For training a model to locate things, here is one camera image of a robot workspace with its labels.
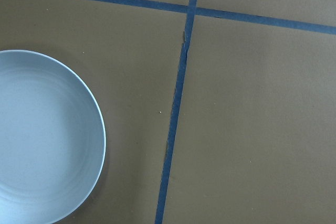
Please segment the blue plate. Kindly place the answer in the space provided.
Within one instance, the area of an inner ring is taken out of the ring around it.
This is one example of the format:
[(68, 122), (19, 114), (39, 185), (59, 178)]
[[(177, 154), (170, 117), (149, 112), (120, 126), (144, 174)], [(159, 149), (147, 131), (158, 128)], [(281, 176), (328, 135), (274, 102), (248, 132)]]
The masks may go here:
[(90, 195), (106, 131), (87, 85), (60, 61), (1, 52), (1, 223), (55, 223)]

